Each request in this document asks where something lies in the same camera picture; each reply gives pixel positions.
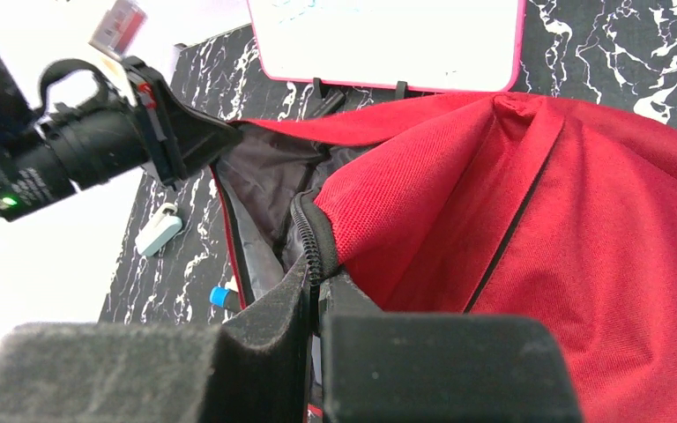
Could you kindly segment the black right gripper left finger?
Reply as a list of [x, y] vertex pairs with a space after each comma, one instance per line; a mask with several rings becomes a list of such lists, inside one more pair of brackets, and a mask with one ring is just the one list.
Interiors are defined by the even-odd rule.
[[221, 325], [30, 323], [0, 343], [0, 422], [302, 422], [304, 258]]

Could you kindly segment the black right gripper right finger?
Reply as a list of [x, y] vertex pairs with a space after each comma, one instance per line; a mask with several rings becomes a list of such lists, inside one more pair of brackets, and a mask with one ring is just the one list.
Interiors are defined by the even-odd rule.
[[327, 422], [579, 422], [561, 350], [514, 315], [382, 311], [346, 274], [323, 283]]

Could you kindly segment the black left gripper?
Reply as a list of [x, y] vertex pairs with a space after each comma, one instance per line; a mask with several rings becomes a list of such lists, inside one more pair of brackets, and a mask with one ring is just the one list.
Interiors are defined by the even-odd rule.
[[143, 166], [173, 186], [242, 141], [235, 126], [182, 104], [140, 59], [125, 59], [122, 67], [129, 96], [84, 60], [59, 60], [42, 73], [42, 101], [52, 85], [78, 71], [92, 73], [97, 91], [76, 107], [58, 103], [53, 113], [38, 110], [43, 131], [37, 145], [39, 187], [89, 189]]

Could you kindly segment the red student backpack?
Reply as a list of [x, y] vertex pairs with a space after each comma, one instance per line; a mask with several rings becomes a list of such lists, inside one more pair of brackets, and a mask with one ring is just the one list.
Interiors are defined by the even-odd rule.
[[677, 130], [526, 93], [237, 126], [212, 171], [253, 299], [308, 252], [386, 311], [540, 321], [589, 422], [677, 422]]

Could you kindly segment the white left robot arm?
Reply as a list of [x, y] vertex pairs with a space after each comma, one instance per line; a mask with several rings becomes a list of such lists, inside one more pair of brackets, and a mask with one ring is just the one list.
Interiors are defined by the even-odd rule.
[[76, 107], [30, 108], [0, 57], [0, 219], [14, 221], [79, 190], [144, 167], [176, 188], [242, 141], [231, 124], [183, 105], [154, 68], [121, 62], [125, 97], [94, 64], [62, 59], [41, 74], [39, 94], [88, 71], [96, 94]]

